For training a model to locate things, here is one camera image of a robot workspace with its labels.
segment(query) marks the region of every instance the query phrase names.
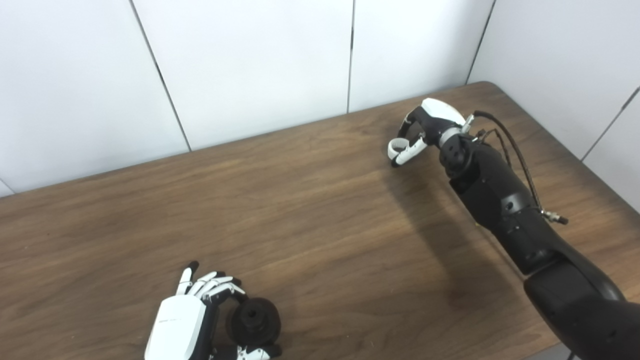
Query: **wooden table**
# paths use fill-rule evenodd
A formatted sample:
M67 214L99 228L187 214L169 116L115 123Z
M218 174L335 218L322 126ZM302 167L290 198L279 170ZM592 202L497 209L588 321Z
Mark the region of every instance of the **wooden table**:
M496 86L431 96L502 119L545 207L571 219L557 230L640 301L637 213ZM0 199L2 358L142 359L192 259L278 306L283 359L520 359L557 343L436 151L389 166L423 98Z

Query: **white hand casing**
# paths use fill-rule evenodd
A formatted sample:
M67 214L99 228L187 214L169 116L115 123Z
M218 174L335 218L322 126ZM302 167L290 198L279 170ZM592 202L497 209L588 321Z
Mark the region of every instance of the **white hand casing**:
M145 360L189 360L195 350L206 306L192 295L164 299L149 336Z
M431 117L453 121L460 126L465 124L462 114L444 101L428 97L422 101L421 106Z

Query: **cable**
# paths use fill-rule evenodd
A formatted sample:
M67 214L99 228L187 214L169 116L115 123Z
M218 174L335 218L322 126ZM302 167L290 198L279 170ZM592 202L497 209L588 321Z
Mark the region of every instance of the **cable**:
M500 128L500 130L502 130L505 136L507 136L507 139L509 139L509 142L511 143L511 147L513 148L513 150L516 152L516 155L518 156L518 160L520 161L520 164L522 166L522 171L524 171L524 176L527 178L527 182L529 183L529 189L531 190L531 195L533 196L533 201L536 203L536 206L538 207L538 209L542 210L542 205L540 205L540 199L538 198L538 192L536 191L536 186L533 185L533 179L531 178L529 167L524 161L524 156L522 156L522 152L520 152L520 148L518 147L518 144L516 144L516 140L513 138L513 136L511 136L511 133L509 132L509 130L507 130L507 127L504 126L503 123L501 123L498 119L496 119L490 113L476 110L474 111L474 116L484 117L486 119L493 121L496 125L498 125L498 127Z
M504 140L502 139L502 135L500 135L500 132L498 131L498 129L491 129L485 132L484 136L480 139L480 141L484 142L487 136L489 136L491 133L495 133L495 136L497 136L498 140L500 141L500 146L502 147L502 152L504 153L504 160L507 162L507 165L511 167L511 157L509 156L509 150L507 150L506 145L504 145Z

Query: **black wheel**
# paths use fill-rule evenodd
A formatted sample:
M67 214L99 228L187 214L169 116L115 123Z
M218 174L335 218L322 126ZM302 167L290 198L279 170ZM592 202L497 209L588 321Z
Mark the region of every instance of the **black wheel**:
M273 345L280 335L278 309L267 299L248 299L227 318L227 333L240 346Z

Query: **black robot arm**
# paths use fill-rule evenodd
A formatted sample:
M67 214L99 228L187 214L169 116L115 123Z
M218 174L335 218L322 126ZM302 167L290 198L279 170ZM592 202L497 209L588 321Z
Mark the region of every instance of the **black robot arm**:
M528 275L525 292L556 336L582 360L640 359L640 304L627 302L608 276L553 230L498 151L467 135L459 122L428 110L417 108L403 124L418 122L424 138L440 149L451 187Z

